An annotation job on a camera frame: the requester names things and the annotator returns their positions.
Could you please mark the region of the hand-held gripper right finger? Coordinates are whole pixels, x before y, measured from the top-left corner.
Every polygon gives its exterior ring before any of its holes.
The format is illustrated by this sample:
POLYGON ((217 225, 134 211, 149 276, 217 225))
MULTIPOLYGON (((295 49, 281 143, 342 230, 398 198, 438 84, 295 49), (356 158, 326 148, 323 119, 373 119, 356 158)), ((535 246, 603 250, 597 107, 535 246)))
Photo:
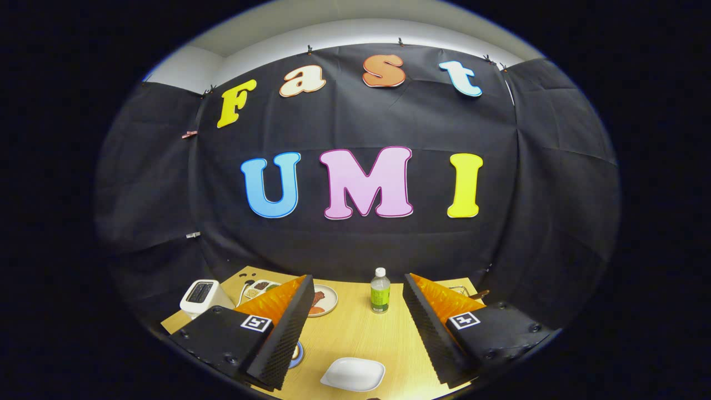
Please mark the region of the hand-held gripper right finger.
POLYGON ((450 388, 489 384, 559 333, 508 302, 485 306, 411 273, 402 296, 438 380, 450 388))

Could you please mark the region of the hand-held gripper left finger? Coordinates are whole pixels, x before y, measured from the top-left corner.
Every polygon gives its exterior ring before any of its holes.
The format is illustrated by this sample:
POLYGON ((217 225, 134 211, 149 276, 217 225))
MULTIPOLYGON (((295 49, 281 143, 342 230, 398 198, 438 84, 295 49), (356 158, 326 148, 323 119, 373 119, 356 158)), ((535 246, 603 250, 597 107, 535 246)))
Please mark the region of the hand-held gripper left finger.
POLYGON ((213 306, 169 337, 169 345, 222 379, 282 389, 314 296, 304 275, 238 309, 213 306))

